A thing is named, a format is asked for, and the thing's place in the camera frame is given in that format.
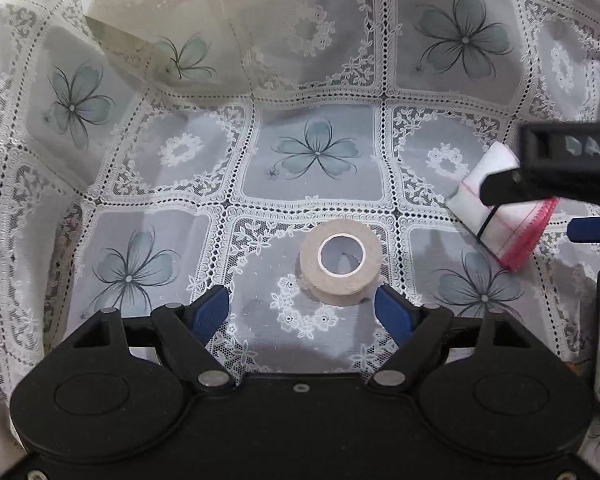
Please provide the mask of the beige tape roll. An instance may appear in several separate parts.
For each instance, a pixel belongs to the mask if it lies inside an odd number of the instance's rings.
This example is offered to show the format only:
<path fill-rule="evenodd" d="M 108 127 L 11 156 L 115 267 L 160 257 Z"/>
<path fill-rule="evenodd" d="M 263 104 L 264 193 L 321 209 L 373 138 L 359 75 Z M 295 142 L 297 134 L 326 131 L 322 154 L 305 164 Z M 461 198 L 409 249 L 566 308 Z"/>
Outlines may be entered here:
<path fill-rule="evenodd" d="M 379 284 L 382 248 L 366 224 L 350 219 L 322 222 L 300 247 L 302 278 L 324 304 L 351 307 L 373 296 Z"/>

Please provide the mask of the grey lace floral tablecloth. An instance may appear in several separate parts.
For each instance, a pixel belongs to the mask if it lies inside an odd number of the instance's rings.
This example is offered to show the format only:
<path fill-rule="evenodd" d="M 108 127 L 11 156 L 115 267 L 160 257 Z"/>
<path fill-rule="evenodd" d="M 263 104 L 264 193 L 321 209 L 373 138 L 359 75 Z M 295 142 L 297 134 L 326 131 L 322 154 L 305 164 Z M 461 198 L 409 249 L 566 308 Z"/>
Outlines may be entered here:
<path fill-rule="evenodd" d="M 510 273 L 445 203 L 524 122 L 600 120 L 600 0 L 0 0 L 0 474 L 8 400 L 100 308 L 215 283 L 210 351 L 248 372 L 372 374 L 372 307 L 315 298 L 316 222 L 365 222 L 418 304 L 515 315 L 577 370 L 600 243 L 560 203 Z"/>

